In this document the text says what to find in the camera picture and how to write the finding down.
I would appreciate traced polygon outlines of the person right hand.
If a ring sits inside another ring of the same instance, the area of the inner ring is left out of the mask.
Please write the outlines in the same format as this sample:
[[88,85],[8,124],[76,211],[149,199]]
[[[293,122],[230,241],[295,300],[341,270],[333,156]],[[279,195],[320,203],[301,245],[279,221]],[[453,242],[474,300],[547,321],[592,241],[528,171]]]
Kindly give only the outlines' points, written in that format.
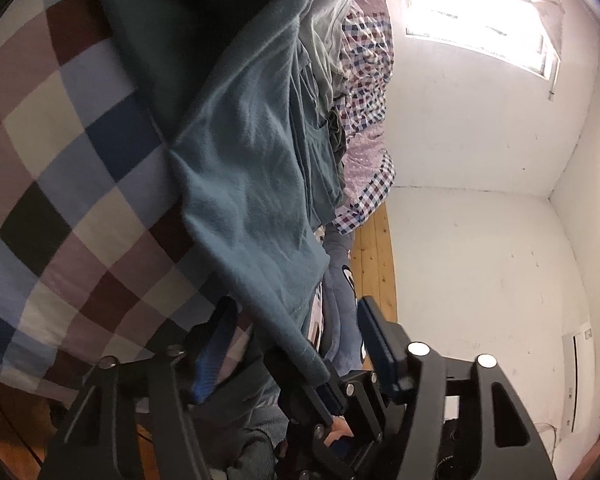
[[354,435],[343,416],[332,419],[329,434],[324,439],[326,448],[330,448],[339,458],[346,458],[354,445]]

